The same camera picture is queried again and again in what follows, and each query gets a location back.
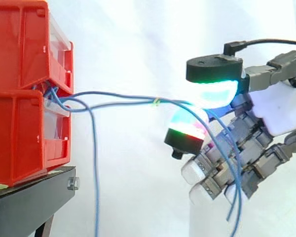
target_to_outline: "glowing led light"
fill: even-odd
[[[200,84],[200,103],[203,108],[213,109],[229,105],[235,97],[238,81],[226,80],[215,83]]]
[[[189,108],[199,115],[206,123],[208,123],[209,119],[204,110],[197,109],[194,106],[189,106]],[[207,133],[204,126],[193,115],[184,109],[179,109],[174,114],[169,128],[202,140],[205,139]]]
[[[236,80],[200,84],[188,82],[185,85],[187,100],[204,109],[229,105],[237,89],[238,81]]]

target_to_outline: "black cable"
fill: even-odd
[[[296,40],[287,39],[256,39],[251,41],[235,41],[230,43],[225,43],[223,47],[224,55],[234,56],[236,52],[241,51],[250,45],[260,44],[260,43],[283,43],[283,44],[293,44],[296,45]]]
[[[259,44],[259,43],[284,43],[284,44],[294,44],[296,45],[296,40],[288,39],[256,39],[246,42],[246,46]]]

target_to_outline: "black metal stand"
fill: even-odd
[[[60,167],[54,173],[18,187],[0,190],[0,237],[48,237],[53,215],[74,195],[70,181],[75,167]]]

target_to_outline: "white fabric backdrop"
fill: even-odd
[[[296,39],[292,0],[49,0],[75,46],[75,91],[184,98],[185,62],[220,53],[224,42]],[[262,65],[294,47],[252,46],[239,56]],[[103,102],[86,97],[86,102]],[[96,112],[102,237],[229,236],[224,197],[189,204],[190,186],[163,143],[171,106]],[[92,237],[94,191],[88,114],[74,115],[72,164],[81,188],[55,216],[52,237]],[[296,237],[296,157],[260,185],[239,236]]]

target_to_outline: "red plastic drawer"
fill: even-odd
[[[44,1],[0,0],[0,90],[31,89],[45,81],[73,93],[73,44]]]
[[[70,161],[70,114],[36,90],[0,91],[0,184],[13,186]]]

